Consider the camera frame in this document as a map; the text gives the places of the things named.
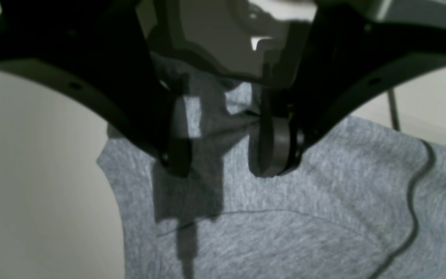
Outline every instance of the heather gray fabric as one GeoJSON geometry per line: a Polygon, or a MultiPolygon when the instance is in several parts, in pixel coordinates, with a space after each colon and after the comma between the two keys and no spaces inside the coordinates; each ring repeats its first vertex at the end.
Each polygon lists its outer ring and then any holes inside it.
{"type": "Polygon", "coordinates": [[[184,79],[194,162],[172,177],[111,130],[127,279],[446,279],[445,147],[349,117],[297,171],[256,178],[260,87],[153,59],[184,79]]]}

